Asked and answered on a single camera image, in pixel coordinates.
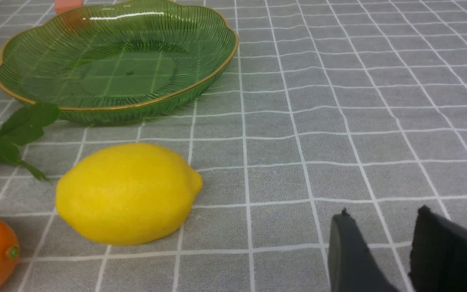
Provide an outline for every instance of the glass bowl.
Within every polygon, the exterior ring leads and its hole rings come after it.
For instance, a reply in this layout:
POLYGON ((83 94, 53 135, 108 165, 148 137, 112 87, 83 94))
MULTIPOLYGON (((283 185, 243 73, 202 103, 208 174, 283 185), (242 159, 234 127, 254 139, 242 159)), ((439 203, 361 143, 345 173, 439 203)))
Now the glass bowl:
POLYGON ((10 39, 0 88, 24 104, 55 103, 63 120, 137 122, 202 94, 238 45, 210 8, 168 0, 84 6, 10 39))

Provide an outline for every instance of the green leaf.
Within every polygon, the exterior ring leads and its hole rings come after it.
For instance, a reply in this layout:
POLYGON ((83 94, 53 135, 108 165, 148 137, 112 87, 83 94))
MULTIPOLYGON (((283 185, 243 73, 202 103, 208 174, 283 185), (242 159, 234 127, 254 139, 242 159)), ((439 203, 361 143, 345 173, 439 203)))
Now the green leaf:
POLYGON ((59 114, 59 107, 52 103, 38 102, 22 107, 2 124, 0 134, 18 146, 24 146, 41 138, 44 135, 42 127, 55 122, 59 114))
POLYGON ((19 128, 15 128, 11 133, 4 135, 4 137, 17 146, 24 146, 36 141, 43 135, 43 128, 33 125, 24 125, 19 128))
POLYGON ((30 124, 30 116, 29 107, 18 109, 1 125, 1 135, 11 135, 15 129, 30 124))
POLYGON ((59 107, 53 103, 37 102, 30 107, 30 121, 34 126, 46 127, 53 124, 60 113, 59 107))
POLYGON ((0 138, 0 157, 13 165, 18 165, 21 161, 19 148, 4 137, 0 138))
POLYGON ((34 166, 28 164, 27 162, 22 160, 22 161, 20 161, 19 165, 26 168, 34 176, 34 178, 36 178, 37 180, 39 180, 39 181, 45 180, 45 181, 51 183, 50 179, 46 176, 46 174, 44 174, 43 172, 41 172, 40 170, 38 170, 34 166))

